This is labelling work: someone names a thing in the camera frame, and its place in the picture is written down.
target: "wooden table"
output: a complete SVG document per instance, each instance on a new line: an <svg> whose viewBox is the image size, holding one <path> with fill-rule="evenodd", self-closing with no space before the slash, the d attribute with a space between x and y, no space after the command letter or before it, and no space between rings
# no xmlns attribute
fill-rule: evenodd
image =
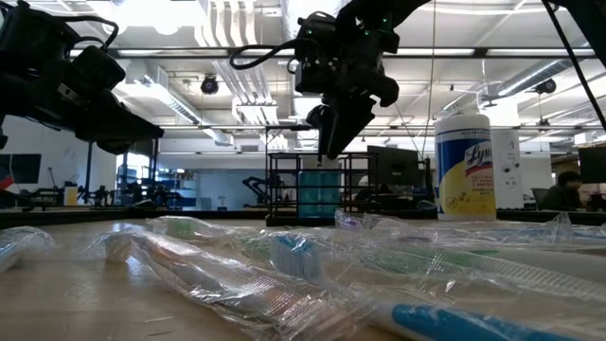
<svg viewBox="0 0 606 341"><path fill-rule="evenodd" d="M143 221L44 227L57 248L43 260L0 274L0 331L5 340L249 340L212 310L170 289L137 260L116 265L81 253L99 234ZM215 221L260 225L264 221ZM399 340L366 328L355 340Z"/></svg>

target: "robotic arm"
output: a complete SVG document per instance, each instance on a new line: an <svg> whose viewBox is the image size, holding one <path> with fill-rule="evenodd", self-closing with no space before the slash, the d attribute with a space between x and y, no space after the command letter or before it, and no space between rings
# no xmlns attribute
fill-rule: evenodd
<svg viewBox="0 0 606 341"><path fill-rule="evenodd" d="M602 63L606 66L606 0L543 0L547 12L559 24L548 3L568 9L578 23ZM230 56L230 64L237 70L257 66L284 48L294 48L299 61L295 72L295 89L301 93L321 94L322 105L312 109L307 121L320 132L319 153L333 159L375 117L377 96L382 107L393 104L400 92L396 82L383 71L383 53L396 53L400 37L394 27L401 24L417 8L429 0L352 0L336 17L323 12L299 18L297 37L282 45L249 45ZM561 38L566 45L565 37ZM247 49L272 48L265 56L246 64L235 63ZM581 83L584 77L576 67ZM597 115L604 120L591 90L583 84Z"/></svg>
<svg viewBox="0 0 606 341"><path fill-rule="evenodd" d="M1 124L6 115L25 117L52 129L97 142L109 153L128 151L136 141L161 137L159 127L131 113L116 100L112 89L124 80L124 70L107 54L117 36L116 23L96 16L52 16L0 1L4 22L0 28L0 149L9 139ZM94 21L114 31L107 41L81 37L67 23ZM73 62L70 51L89 45Z"/></svg>

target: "black cable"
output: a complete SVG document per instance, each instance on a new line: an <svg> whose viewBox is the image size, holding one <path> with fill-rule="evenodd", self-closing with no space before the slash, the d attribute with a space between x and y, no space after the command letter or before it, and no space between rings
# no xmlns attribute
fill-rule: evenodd
<svg viewBox="0 0 606 341"><path fill-rule="evenodd" d="M112 30L112 34L110 34L109 38L107 38L107 40L105 41L105 46L111 45L114 42L114 40L116 39L117 33L120 31L120 27L118 27L118 25L115 22L103 19L101 17L97 17L95 15L56 16L55 18L61 19L61 20L65 21L66 23L92 21L92 22L102 23L102 24L113 27L114 29Z"/></svg>
<svg viewBox="0 0 606 341"><path fill-rule="evenodd" d="M84 37L80 37L77 41L76 44L82 43L82 42L97 42L99 44L101 44L101 49L107 51L107 45L105 44L105 42L103 42L100 38L98 37L93 37L93 36L84 36Z"/></svg>
<svg viewBox="0 0 606 341"><path fill-rule="evenodd" d="M291 75L294 75L296 72L295 70L291 69L291 63L293 61L296 61L295 57L292 57L290 60L288 60L288 62L286 63L286 71L288 71L288 73L290 73Z"/></svg>
<svg viewBox="0 0 606 341"><path fill-rule="evenodd" d="M236 70L246 70L249 68L253 68L261 63L268 61L270 58L274 57L277 54L277 52L279 52L283 49L286 49L286 48L295 48L295 46L297 44L315 45L318 48L318 51L317 51L318 56L320 54L320 45L318 42L316 42L313 39L308 39L308 38L296 38L296 39L292 39L291 41L288 41L281 45L246 45L246 46L240 47L237 50L235 50L231 55L229 55L229 65ZM266 49L266 48L271 48L272 50L250 63L245 63L245 64L236 64L235 63L236 58L238 58L239 55L244 51L247 51L249 49Z"/></svg>
<svg viewBox="0 0 606 341"><path fill-rule="evenodd" d="M25 118L25 119L27 119L27 120L29 120L29 121L32 121L32 122L34 122L34 123L39 123L39 124L42 124L42 125L44 125L46 128L48 128L48 129L52 129L52 130L54 130L55 132L60 132L60 131L61 131L61 129L58 129L58 128L53 127L53 126L50 126L50 125L48 125L48 124L46 124L46 123L42 122L42 121L41 121L41 120L39 120L38 118L34 118L34 117L24 117L24 118Z"/></svg>
<svg viewBox="0 0 606 341"><path fill-rule="evenodd" d="M589 83L585 79L585 75L583 75L583 71L580 69L579 60L577 59L577 56L575 56L575 52L573 51L572 46L568 42L568 39L566 39L566 35L564 34L563 29L561 29L560 22L558 21L558 18L556 17L556 13L551 8L551 6L549 6L549 4L547 3L546 0L542 0L542 1L543 1L543 5L545 6L545 10L547 11L547 14L549 14L549 18L553 22L553 25L556 28L558 35L560 36L561 42L564 44L564 47L566 48L566 52L568 52L568 56L570 57L572 64L575 66L575 71L577 71L577 76L579 76L580 84L583 86L583 89L585 89L585 93L587 94L587 97L589 98L591 105L594 107L594 110L596 111L597 118L599 118L599 122L602 124L602 128L606 132L606 119L604 118L604 114L602 114L602 110L599 108L599 105L597 104L596 97L594 96L594 93L591 91L591 88L589 87Z"/></svg>

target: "security camera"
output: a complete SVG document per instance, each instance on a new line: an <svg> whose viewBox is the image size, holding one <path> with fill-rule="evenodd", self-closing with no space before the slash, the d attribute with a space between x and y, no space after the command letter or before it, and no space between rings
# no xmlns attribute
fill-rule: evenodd
<svg viewBox="0 0 606 341"><path fill-rule="evenodd" d="M217 83L217 75L205 74L205 79L202 81L200 90L205 95L214 95L219 91L219 84Z"/></svg>
<svg viewBox="0 0 606 341"><path fill-rule="evenodd" d="M534 88L534 91L537 92L539 95L542 95L553 94L554 92L556 92L556 89L558 89L558 85L556 84L556 82L554 80L547 80L537 85Z"/></svg>

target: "fluorescent light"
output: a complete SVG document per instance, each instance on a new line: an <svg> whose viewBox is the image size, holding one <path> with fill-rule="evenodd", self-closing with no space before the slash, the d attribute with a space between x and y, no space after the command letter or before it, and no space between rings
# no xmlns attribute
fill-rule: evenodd
<svg viewBox="0 0 606 341"><path fill-rule="evenodd" d="M385 130L385 129L392 129L391 126L380 126L380 125L369 125L366 126L365 130Z"/></svg>
<svg viewBox="0 0 606 341"><path fill-rule="evenodd" d="M224 129L224 130L265 130L265 126L260 125L232 125L232 126L221 126L221 125L210 125L205 126L209 129Z"/></svg>
<svg viewBox="0 0 606 341"><path fill-rule="evenodd" d="M596 52L591 48L573 48L573 52L578 57L593 57L596 55ZM487 56L523 57L526 55L568 57L568 52L565 48L491 48L487 53Z"/></svg>
<svg viewBox="0 0 606 341"><path fill-rule="evenodd" d="M268 54L271 51L271 49L269 48L255 48L255 49L249 49L246 51L243 51L241 53L242 56L256 56L256 57L260 57L260 56L264 56L266 54ZM293 56L294 55L294 49L292 48L286 48L283 50L280 50L277 52L276 56Z"/></svg>
<svg viewBox="0 0 606 341"><path fill-rule="evenodd" d="M473 48L398 48L398 56L471 56Z"/></svg>
<svg viewBox="0 0 606 341"><path fill-rule="evenodd" d="M160 152L162 155L195 155L195 152Z"/></svg>
<svg viewBox="0 0 606 341"><path fill-rule="evenodd" d="M169 125L169 126L160 126L161 129L164 130L198 130L199 126L197 125Z"/></svg>
<svg viewBox="0 0 606 341"><path fill-rule="evenodd" d="M164 48L164 49L135 49L135 48L120 48L117 50L117 54L120 57L152 57L152 56L167 56L167 57L195 57L195 56L216 56L216 57L227 57L229 52L224 48Z"/></svg>
<svg viewBox="0 0 606 341"><path fill-rule="evenodd" d="M510 15L510 14L527 14L527 13L541 13L545 9L448 9L448 8L435 8L434 6L422 6L419 10L430 11L434 10L437 13L444 14L458 14L458 15Z"/></svg>
<svg viewBox="0 0 606 341"><path fill-rule="evenodd" d="M237 154L240 152L198 152L198 154L214 154L214 155L231 155Z"/></svg>

